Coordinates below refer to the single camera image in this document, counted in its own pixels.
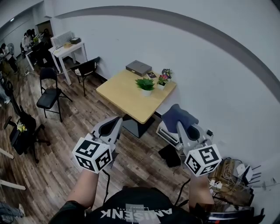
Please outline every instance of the gray device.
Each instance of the gray device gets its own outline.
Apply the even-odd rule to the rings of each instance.
[[[114,150],[116,141],[121,134],[121,127],[123,119],[121,117],[110,117],[97,123],[91,131],[91,135],[95,138],[100,138],[103,142],[106,142]]]
[[[140,61],[135,60],[126,66],[126,70],[131,71],[136,75],[143,77],[144,75],[146,75],[147,72],[152,71],[152,67]]]

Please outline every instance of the green plant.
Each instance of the green plant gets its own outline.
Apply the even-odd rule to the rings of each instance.
[[[161,72],[162,75],[167,75],[168,79],[171,79],[171,75],[173,74],[171,69],[163,69]]]
[[[154,81],[152,79],[136,79],[136,85],[140,89],[151,91],[154,89]]]
[[[159,78],[158,78],[157,84],[160,84],[160,85],[164,86],[166,83],[168,83],[167,76],[166,75],[164,75],[164,76],[160,75]]]

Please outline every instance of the white pot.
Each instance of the white pot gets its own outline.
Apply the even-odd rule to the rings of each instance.
[[[152,90],[144,90],[142,89],[142,95],[143,96],[149,96],[152,93]]]
[[[165,86],[166,86],[166,84],[163,86],[163,85],[160,85],[160,84],[157,84],[157,88],[158,89],[161,89],[161,90],[163,90],[164,88],[165,88]]]

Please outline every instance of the potted plant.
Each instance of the potted plant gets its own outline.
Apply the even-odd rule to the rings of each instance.
[[[168,83],[167,75],[160,75],[157,81],[157,88],[163,90]]]
[[[142,89],[143,96],[149,96],[154,89],[154,80],[152,79],[136,79],[136,85],[138,88]]]
[[[171,81],[171,75],[173,74],[171,69],[163,69],[161,72],[162,75],[167,75],[168,77],[168,82]]]

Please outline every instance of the black chair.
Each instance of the black chair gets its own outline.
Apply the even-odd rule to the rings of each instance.
[[[33,51],[32,56],[35,60],[37,60],[38,66],[43,68],[54,66],[52,54],[48,51],[43,42],[36,44],[35,46],[31,47],[31,49]]]
[[[36,120],[32,118],[31,115],[27,114],[23,110],[22,106],[18,106],[18,104],[14,99],[13,86],[10,81],[7,81],[5,84],[5,92],[6,95],[10,97],[11,103],[13,104],[16,114],[20,116],[20,119],[18,120],[17,123],[21,122],[26,127],[26,131],[23,131],[21,133],[17,129],[17,124],[11,121],[12,117],[10,116],[7,119],[6,123],[4,124],[4,129],[6,129],[8,124],[14,127],[10,134],[11,145],[19,155],[21,155],[22,153],[27,154],[27,149],[31,148],[36,163],[39,163],[39,160],[36,158],[36,153],[35,153],[35,142],[47,143],[47,146],[51,144],[47,140],[42,140],[37,138],[39,131],[41,129],[45,129],[45,126],[41,124],[39,128],[36,129]]]
[[[44,89],[42,87],[42,80],[44,79],[53,79],[56,81],[56,88],[47,88]],[[73,102],[68,96],[66,96],[61,89],[59,89],[57,87],[57,75],[56,75],[56,71],[53,68],[43,68],[41,69],[40,72],[40,85],[41,85],[41,94],[42,96],[40,97],[40,99],[37,102],[37,107],[44,109],[44,113],[45,113],[45,117],[46,116],[46,111],[50,111],[53,113],[57,113],[60,116],[60,121],[62,122],[62,118],[61,118],[61,112],[60,112],[60,101],[59,101],[59,97],[64,97],[69,99],[71,102]],[[57,101],[58,104],[58,111],[59,112],[55,112],[55,111],[51,111],[50,109],[53,107],[54,103]]]
[[[97,69],[97,64],[100,61],[100,57],[94,58],[93,60],[84,62],[82,64],[79,64],[77,66],[74,66],[71,68],[71,70],[77,75],[78,81],[80,83],[79,77],[82,78],[83,81],[83,88],[84,88],[84,80],[87,76],[95,74],[95,71]]]

